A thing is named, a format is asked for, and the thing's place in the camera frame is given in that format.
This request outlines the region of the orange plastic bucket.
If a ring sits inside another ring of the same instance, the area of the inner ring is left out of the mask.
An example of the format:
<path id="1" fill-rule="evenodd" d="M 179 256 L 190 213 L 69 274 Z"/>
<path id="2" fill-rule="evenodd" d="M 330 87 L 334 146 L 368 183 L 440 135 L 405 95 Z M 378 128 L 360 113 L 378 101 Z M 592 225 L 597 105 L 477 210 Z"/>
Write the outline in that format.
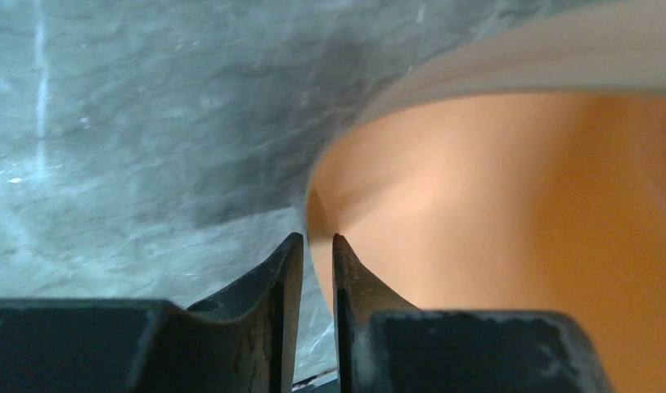
<path id="1" fill-rule="evenodd" d="M 619 392 L 666 392 L 666 1 L 599 3 L 437 56 L 308 185 L 331 242 L 428 309 L 558 309 Z"/>

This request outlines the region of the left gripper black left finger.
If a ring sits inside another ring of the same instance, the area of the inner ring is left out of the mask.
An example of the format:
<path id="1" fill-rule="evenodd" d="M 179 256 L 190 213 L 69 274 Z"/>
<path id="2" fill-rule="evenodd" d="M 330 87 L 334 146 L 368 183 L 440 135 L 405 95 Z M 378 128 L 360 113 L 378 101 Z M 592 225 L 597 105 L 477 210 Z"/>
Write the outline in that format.
<path id="1" fill-rule="evenodd" d="M 304 267 L 290 234 L 183 309 L 152 299 L 0 299 L 0 392 L 289 392 Z"/>

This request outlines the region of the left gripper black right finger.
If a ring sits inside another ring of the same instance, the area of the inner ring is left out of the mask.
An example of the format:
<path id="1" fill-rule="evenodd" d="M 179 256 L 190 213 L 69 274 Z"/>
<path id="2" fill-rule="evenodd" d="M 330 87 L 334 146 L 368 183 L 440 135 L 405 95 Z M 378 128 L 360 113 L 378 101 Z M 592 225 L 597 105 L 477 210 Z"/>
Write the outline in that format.
<path id="1" fill-rule="evenodd" d="M 423 310 L 332 239 L 343 392 L 611 392 L 597 352 L 568 315 Z"/>

